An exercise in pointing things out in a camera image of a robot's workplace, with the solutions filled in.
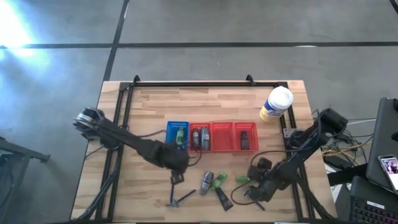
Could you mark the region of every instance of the plastic container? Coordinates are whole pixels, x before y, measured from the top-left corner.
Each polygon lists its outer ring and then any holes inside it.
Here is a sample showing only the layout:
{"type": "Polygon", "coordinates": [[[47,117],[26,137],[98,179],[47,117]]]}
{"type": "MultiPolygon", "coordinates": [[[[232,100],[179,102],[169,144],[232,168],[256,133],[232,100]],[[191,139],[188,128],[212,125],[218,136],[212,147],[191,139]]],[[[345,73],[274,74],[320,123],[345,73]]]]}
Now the plastic container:
{"type": "Polygon", "coordinates": [[[202,152],[211,151],[211,145],[212,145],[212,143],[211,143],[211,139],[212,139],[211,134],[212,133],[211,133],[210,125],[211,125],[211,123],[190,123],[189,124],[189,133],[190,133],[189,134],[189,148],[191,150],[194,150],[194,148],[193,148],[193,139],[192,139],[192,131],[193,131],[193,129],[197,128],[199,130],[199,133],[201,133],[200,132],[201,128],[208,128],[209,129],[209,135],[210,135],[210,148],[209,148],[209,150],[202,150],[202,152]]]}
{"type": "Polygon", "coordinates": [[[293,93],[283,86],[279,86],[271,91],[268,100],[260,110],[260,117],[265,122],[278,120],[285,110],[293,103],[293,93]]]}
{"type": "Polygon", "coordinates": [[[177,131],[183,128],[184,130],[184,142],[180,146],[182,149],[186,149],[188,146],[188,137],[189,137],[189,122],[186,121],[169,121],[167,122],[166,129],[166,140],[165,143],[175,144],[175,138],[177,137],[177,131]]]}
{"type": "Polygon", "coordinates": [[[234,133],[235,133],[235,151],[255,152],[259,150],[257,128],[254,122],[234,123],[234,133]],[[249,149],[241,149],[242,131],[245,131],[248,134],[249,149]]]}
{"type": "Polygon", "coordinates": [[[213,152],[234,152],[235,134],[232,122],[212,123],[210,142],[213,152]]]}

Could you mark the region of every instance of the phone screen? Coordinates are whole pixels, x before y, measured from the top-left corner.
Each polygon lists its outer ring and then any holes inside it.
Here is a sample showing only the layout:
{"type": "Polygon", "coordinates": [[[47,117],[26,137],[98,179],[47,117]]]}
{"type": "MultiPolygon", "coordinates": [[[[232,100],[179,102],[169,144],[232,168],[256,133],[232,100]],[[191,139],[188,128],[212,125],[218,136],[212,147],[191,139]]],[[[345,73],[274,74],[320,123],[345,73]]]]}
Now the phone screen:
{"type": "Polygon", "coordinates": [[[384,166],[384,171],[387,172],[394,188],[398,190],[398,161],[395,157],[382,158],[381,162],[384,166]]]}

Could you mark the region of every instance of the green object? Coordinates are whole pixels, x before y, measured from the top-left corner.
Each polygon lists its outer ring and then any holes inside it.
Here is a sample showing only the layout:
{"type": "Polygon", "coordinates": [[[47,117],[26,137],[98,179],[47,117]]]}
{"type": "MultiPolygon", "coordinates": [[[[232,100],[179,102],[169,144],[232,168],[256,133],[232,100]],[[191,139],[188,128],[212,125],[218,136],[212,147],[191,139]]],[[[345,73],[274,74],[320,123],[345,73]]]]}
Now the green object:
{"type": "Polygon", "coordinates": [[[175,138],[175,143],[177,143],[178,146],[182,146],[184,143],[184,128],[181,127],[179,131],[177,131],[177,137],[175,138]]]}
{"type": "Polygon", "coordinates": [[[249,177],[236,176],[235,181],[238,182],[238,183],[244,184],[244,183],[249,182],[250,179],[249,179],[249,177]]]}
{"type": "Polygon", "coordinates": [[[218,174],[218,177],[213,180],[213,185],[211,186],[211,188],[213,190],[216,189],[216,188],[219,188],[221,186],[221,184],[224,182],[224,180],[227,178],[227,176],[228,175],[226,175],[226,173],[220,172],[218,174]]]}

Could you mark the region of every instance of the blue box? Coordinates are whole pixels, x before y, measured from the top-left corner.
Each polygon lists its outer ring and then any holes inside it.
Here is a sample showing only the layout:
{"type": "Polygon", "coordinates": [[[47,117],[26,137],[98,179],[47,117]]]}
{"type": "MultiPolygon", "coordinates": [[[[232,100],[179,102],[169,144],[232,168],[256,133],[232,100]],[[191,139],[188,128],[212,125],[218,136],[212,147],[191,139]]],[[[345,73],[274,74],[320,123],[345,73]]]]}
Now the blue box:
{"type": "Polygon", "coordinates": [[[165,143],[175,144],[175,138],[177,137],[177,131],[183,128],[184,130],[184,143],[181,148],[186,149],[188,146],[188,137],[189,137],[189,122],[187,121],[169,121],[167,122],[167,130],[166,130],[166,140],[165,143]]]}

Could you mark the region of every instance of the yellow label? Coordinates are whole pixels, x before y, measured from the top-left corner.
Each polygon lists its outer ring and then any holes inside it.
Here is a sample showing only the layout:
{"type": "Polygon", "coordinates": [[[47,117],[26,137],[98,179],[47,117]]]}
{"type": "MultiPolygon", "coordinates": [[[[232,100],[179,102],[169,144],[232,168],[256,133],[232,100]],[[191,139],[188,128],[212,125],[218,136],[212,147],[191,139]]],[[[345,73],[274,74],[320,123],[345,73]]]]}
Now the yellow label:
{"type": "Polygon", "coordinates": [[[279,119],[280,116],[273,116],[268,113],[268,110],[265,107],[262,107],[260,110],[260,117],[265,122],[272,122],[279,119]]]}

